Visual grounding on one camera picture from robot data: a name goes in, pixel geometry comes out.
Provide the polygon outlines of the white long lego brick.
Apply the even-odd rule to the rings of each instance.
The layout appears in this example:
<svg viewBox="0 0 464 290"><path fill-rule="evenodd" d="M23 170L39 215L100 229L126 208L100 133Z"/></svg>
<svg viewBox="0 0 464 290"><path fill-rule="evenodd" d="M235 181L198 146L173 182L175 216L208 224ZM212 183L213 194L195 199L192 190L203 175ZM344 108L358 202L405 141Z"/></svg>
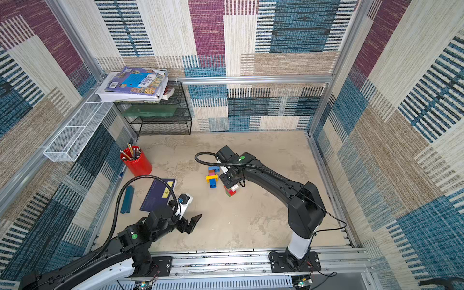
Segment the white long lego brick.
<svg viewBox="0 0 464 290"><path fill-rule="evenodd" d="M233 191L233 192L236 192L237 190L239 189L239 185L236 184L234 186L232 186L231 188L229 188L230 191Z"/></svg>

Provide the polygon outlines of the light blue long lego brick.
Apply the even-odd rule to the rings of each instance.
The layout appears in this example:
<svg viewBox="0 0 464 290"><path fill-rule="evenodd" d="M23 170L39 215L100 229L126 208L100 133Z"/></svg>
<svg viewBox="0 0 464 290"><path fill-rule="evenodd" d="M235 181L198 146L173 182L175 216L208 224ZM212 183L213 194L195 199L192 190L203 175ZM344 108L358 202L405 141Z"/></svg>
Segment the light blue long lego brick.
<svg viewBox="0 0 464 290"><path fill-rule="evenodd" d="M220 170L221 170L221 168L220 168L220 167L218 167L218 166L210 166L210 167L208 168L208 170L209 170L209 171L211 171L211 170L212 170L212 171L214 171L214 172L218 172L218 171L220 171Z"/></svg>

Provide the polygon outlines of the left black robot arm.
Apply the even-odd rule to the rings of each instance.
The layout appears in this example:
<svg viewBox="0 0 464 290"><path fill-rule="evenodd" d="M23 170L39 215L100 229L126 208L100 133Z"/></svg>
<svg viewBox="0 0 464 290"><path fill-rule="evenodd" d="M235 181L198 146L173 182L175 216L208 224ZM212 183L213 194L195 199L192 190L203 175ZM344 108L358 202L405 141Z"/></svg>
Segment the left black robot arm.
<svg viewBox="0 0 464 290"><path fill-rule="evenodd" d="M127 226L100 248L54 271L25 275L21 290L90 290L133 274L148 275L153 271L149 248L152 243L171 233L191 234L202 215L187 220L173 215L164 206L151 211L137 223Z"/></svg>

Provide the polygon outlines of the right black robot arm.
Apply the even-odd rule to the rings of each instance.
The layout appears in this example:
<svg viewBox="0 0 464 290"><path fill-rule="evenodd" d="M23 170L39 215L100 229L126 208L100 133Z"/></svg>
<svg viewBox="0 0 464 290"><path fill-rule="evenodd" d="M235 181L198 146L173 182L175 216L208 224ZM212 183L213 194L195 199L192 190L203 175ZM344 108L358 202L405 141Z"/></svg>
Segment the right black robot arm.
<svg viewBox="0 0 464 290"><path fill-rule="evenodd" d="M293 270L300 269L308 257L313 234L326 216L318 188L311 182L303 185L285 178L247 152L242 155L218 152L215 158L228 168L221 175L227 187L249 181L286 205L288 225L292 230L291 242L286 248L286 264Z"/></svg>

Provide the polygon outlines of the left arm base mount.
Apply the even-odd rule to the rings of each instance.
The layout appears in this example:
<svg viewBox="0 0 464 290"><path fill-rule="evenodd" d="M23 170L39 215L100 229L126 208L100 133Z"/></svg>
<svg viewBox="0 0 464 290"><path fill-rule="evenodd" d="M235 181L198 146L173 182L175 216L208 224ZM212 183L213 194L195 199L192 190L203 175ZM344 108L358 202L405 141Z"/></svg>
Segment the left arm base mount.
<svg viewBox="0 0 464 290"><path fill-rule="evenodd" d="M141 267L133 277L152 279L155 277L169 277L172 268L172 256L153 256L149 266Z"/></svg>

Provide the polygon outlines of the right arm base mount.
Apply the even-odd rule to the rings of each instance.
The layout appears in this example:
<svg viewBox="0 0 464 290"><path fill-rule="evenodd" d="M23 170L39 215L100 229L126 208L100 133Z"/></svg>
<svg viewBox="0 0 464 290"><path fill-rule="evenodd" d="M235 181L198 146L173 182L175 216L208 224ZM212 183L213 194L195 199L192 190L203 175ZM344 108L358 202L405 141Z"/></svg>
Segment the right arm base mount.
<svg viewBox="0 0 464 290"><path fill-rule="evenodd" d="M315 251L307 252L302 259L296 258L289 251L271 251L268 258L273 273L321 271L320 259Z"/></svg>

